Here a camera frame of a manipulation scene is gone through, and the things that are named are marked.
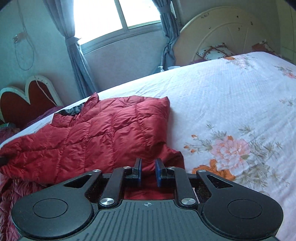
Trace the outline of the red puffer jacket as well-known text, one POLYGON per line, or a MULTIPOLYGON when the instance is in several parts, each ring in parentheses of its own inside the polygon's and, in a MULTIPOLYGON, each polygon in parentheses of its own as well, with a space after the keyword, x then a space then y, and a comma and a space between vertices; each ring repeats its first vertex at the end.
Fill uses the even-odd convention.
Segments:
POLYGON ((58 184, 88 171, 111 172, 142 159, 142 189, 126 190, 130 199, 170 199, 170 188, 159 189, 157 158, 184 167, 183 156, 167 145, 170 101, 167 97, 130 96, 100 100, 93 94, 79 114, 54 114, 37 132, 15 138, 1 147, 8 163, 1 167, 1 197, 13 180, 28 181, 32 191, 58 184))

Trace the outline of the blue-grey curtain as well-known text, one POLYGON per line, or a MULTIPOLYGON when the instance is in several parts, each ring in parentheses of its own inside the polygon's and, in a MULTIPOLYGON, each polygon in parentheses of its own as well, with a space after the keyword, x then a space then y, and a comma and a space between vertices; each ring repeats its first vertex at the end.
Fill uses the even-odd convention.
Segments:
POLYGON ((64 37, 78 92, 85 98, 97 92, 89 65, 75 36, 74 1, 44 1, 57 30, 64 37))
POLYGON ((153 0, 152 2, 160 14, 163 32, 167 41, 163 50, 161 66, 163 66, 163 70, 168 70, 169 67, 174 66, 176 63, 173 47, 178 40, 180 30, 177 19, 171 10, 171 1, 153 0))

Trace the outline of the white floral bed sheet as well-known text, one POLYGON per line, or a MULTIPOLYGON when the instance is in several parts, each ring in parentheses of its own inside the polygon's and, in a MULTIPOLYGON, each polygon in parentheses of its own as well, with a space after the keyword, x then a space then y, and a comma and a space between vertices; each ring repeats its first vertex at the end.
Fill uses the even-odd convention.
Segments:
MULTIPOLYGON (((295 66, 252 52, 179 67, 97 94, 167 97, 167 145, 183 156, 185 170, 200 169, 254 189, 283 208, 280 240, 295 240, 295 66)), ((34 193, 13 180, 1 197, 1 240, 16 240, 15 202, 34 193)))

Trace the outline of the right blue-grey curtain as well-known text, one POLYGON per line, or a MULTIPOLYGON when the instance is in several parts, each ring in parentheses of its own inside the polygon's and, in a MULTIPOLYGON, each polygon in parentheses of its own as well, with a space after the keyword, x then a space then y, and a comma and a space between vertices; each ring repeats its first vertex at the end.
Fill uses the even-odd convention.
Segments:
POLYGON ((161 66, 163 66, 163 70, 168 70, 169 67, 174 66, 176 63, 173 47, 178 40, 180 30, 177 19, 171 10, 171 1, 153 0, 152 2, 160 14, 163 32, 167 41, 163 50, 161 66))

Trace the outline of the window with grey frame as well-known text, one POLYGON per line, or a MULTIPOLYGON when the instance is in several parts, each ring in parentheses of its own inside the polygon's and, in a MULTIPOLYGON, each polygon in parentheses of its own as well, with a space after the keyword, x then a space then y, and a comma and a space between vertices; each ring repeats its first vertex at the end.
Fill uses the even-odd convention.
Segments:
POLYGON ((83 54, 162 28, 153 1, 74 1, 74 23, 83 54))

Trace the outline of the studded patterned pillow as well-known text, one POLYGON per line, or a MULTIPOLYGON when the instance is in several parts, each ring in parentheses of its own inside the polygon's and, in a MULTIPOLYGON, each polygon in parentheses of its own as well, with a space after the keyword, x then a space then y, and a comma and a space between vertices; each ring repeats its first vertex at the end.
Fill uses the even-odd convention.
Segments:
POLYGON ((198 50, 196 55, 203 60, 215 60, 234 56, 234 52, 229 50, 225 43, 219 43, 198 50))

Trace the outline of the red heart-shaped headboard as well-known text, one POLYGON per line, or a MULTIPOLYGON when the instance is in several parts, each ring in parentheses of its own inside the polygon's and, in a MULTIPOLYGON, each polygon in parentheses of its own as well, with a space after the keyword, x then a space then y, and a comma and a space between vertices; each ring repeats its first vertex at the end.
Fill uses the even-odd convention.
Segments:
POLYGON ((63 105, 52 82, 42 75, 29 77, 24 90, 10 86, 1 89, 1 121, 19 128, 63 105))

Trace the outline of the red patterned pillow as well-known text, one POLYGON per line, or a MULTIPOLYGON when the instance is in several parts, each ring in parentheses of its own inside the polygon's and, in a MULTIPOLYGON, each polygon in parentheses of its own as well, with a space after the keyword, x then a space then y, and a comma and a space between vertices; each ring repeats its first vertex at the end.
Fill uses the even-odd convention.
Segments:
POLYGON ((274 49, 272 49, 266 41, 261 41, 255 45, 253 45, 252 51, 266 52, 269 54, 276 55, 276 52, 274 51, 274 49))

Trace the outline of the left blue-grey curtain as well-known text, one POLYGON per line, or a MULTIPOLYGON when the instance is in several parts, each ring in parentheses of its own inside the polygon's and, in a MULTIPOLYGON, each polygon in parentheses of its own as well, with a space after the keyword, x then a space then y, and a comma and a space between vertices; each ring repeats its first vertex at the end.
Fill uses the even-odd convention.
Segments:
POLYGON ((89 65, 75 36, 74 1, 44 1, 57 30, 64 37, 78 92, 85 98, 97 92, 89 65))

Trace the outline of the cream round headboard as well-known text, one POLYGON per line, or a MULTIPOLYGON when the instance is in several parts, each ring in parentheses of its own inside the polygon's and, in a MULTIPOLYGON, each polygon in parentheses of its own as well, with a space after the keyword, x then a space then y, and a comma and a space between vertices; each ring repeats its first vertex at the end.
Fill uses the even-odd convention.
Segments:
POLYGON ((245 54, 261 41, 279 51, 271 31, 255 15, 233 6, 208 9, 193 17, 180 30, 174 45, 176 65, 188 65, 199 50, 215 44, 225 43, 233 53, 245 54))

